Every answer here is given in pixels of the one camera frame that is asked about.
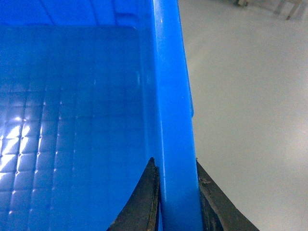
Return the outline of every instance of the blue plastic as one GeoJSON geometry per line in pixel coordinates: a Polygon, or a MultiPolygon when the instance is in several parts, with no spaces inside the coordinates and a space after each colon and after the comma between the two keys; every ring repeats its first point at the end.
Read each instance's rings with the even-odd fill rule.
{"type": "Polygon", "coordinates": [[[0,1],[0,230],[104,230],[153,156],[202,230],[175,0],[0,1]]]}

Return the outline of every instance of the plastic crate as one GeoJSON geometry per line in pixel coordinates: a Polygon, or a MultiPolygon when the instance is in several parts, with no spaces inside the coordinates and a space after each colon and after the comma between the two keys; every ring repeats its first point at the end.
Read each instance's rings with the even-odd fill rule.
{"type": "Polygon", "coordinates": [[[0,230],[104,230],[150,157],[201,230],[176,0],[0,1],[0,230]]]}

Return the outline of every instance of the grid pattern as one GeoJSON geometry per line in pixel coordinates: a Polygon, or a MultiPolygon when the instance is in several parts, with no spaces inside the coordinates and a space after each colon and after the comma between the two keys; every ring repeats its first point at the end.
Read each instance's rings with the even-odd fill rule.
{"type": "Polygon", "coordinates": [[[0,27],[0,230],[104,230],[145,167],[128,27],[0,27]]]}

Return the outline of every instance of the gray floor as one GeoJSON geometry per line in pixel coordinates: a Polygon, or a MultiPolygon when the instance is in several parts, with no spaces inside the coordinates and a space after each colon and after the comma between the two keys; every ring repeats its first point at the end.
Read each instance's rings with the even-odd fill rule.
{"type": "Polygon", "coordinates": [[[199,162],[261,231],[308,231],[307,4],[179,4],[199,162]]]}

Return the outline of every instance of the white floor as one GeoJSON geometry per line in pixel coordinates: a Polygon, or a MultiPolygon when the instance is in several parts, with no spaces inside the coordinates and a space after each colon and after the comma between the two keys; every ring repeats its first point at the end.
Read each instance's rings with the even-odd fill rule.
{"type": "Polygon", "coordinates": [[[179,0],[199,162],[261,231],[308,231],[303,3],[179,0]]]}

